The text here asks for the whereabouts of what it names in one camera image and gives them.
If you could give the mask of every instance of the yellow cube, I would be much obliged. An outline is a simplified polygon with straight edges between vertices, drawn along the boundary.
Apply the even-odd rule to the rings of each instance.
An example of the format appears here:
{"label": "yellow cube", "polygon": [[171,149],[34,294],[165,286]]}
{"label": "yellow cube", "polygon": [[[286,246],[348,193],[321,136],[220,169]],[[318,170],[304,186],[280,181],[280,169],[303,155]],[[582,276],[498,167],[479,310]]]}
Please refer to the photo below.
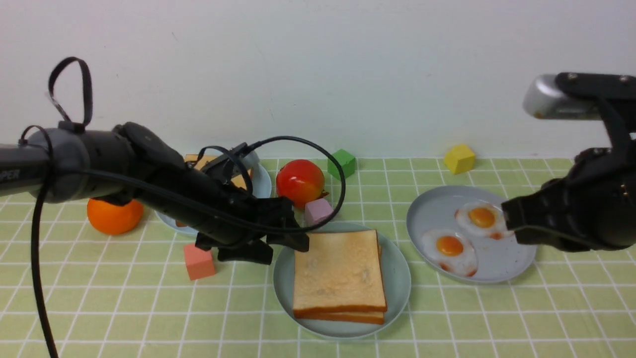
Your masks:
{"label": "yellow cube", "polygon": [[475,165],[475,153],[465,144],[455,145],[444,157],[444,164],[453,174],[465,173]]}

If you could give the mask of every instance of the wooden block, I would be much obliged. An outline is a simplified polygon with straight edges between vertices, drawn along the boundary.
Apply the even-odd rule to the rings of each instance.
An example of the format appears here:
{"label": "wooden block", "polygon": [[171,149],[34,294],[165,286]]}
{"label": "wooden block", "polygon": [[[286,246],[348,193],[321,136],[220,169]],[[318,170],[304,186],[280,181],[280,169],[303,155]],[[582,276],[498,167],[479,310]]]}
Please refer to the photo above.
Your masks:
{"label": "wooden block", "polygon": [[[193,162],[197,159],[198,154],[187,154],[186,157],[184,158],[186,162]],[[217,157],[215,155],[204,155],[203,158],[201,158],[201,160],[199,161],[199,163],[197,163],[197,165],[195,166],[196,170],[201,170],[203,169],[203,167],[213,161],[214,159],[216,159]],[[247,170],[247,174],[249,175],[249,177],[252,177],[252,169],[248,169]],[[236,185],[239,188],[243,188],[246,189],[247,186],[245,185],[245,180],[243,180],[243,176],[238,175],[237,177],[235,177],[234,179],[232,179],[232,183],[234,183],[234,185]]]}
{"label": "wooden block", "polygon": [[186,258],[186,269],[191,281],[212,276],[216,273],[211,251],[201,250],[191,243],[183,247],[183,256]]}
{"label": "wooden block", "polygon": [[333,213],[333,209],[325,199],[310,201],[305,205],[305,222],[309,225],[317,224],[331,213]]}
{"label": "wooden block", "polygon": [[[342,171],[345,173],[345,178],[350,177],[353,173],[356,172],[356,157],[354,157],[348,151],[341,149],[333,154],[333,157],[336,159],[338,164],[342,167]],[[334,178],[340,180],[340,174],[338,174],[338,169],[336,169],[336,164],[333,164],[331,161],[327,160],[327,171]]]}
{"label": "wooden block", "polygon": [[451,148],[444,156],[444,164],[453,174],[465,173],[475,165],[475,153],[465,144]]}

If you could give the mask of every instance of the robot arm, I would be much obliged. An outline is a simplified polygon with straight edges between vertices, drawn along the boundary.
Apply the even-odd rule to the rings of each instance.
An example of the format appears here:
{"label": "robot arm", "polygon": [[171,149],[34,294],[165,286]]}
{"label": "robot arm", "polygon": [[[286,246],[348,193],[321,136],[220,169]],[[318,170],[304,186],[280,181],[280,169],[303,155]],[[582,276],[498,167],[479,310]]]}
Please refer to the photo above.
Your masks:
{"label": "robot arm", "polygon": [[[45,131],[53,148],[52,164],[42,132],[34,133],[21,145],[0,147],[0,196],[17,192],[36,196],[45,177],[54,174],[56,179],[47,192],[47,203],[94,197],[124,205],[135,199],[196,229],[196,245],[204,250],[218,247],[220,261],[270,264],[271,244],[303,252],[309,249],[305,233],[273,233],[233,224],[155,192],[88,174],[93,171],[138,180],[249,223],[281,230],[300,228],[294,219],[293,204],[287,198],[258,199],[234,186],[231,179],[238,171],[226,155],[201,171],[195,170],[150,130],[135,123],[118,125],[113,131]],[[230,153],[251,167],[258,158],[250,151],[251,146],[242,144]]]}
{"label": "robot arm", "polygon": [[574,159],[565,178],[502,204],[523,244],[559,250],[621,250],[636,243],[636,78],[560,73],[538,77],[523,102],[539,119],[602,120],[611,148]]}

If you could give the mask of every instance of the white wall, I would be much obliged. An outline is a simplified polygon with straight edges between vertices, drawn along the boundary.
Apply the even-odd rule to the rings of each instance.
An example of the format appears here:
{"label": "white wall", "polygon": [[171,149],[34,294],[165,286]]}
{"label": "white wall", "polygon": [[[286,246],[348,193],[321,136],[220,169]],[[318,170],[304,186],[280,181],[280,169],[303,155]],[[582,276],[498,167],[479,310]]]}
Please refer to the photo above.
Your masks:
{"label": "white wall", "polygon": [[[636,75],[634,0],[29,0],[0,3],[0,142],[54,126],[51,69],[85,59],[92,129],[136,121],[182,152],[278,134],[358,156],[573,155],[600,122],[521,107],[541,73]],[[79,71],[60,102],[79,119]],[[290,143],[261,156],[314,156]]]}

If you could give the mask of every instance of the fried egg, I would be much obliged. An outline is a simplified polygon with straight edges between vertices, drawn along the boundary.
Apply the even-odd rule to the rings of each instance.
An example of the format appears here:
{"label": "fried egg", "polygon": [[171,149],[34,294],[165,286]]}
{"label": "fried egg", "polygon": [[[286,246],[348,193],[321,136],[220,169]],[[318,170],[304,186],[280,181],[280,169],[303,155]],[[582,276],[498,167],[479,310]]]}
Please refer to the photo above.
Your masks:
{"label": "fried egg", "polygon": [[513,234],[507,230],[503,212],[498,207],[483,203],[467,203],[455,212],[459,226],[470,235],[500,240]]}
{"label": "fried egg", "polygon": [[471,277],[477,272],[473,244],[453,230],[433,229],[422,235],[424,255],[444,271]]}

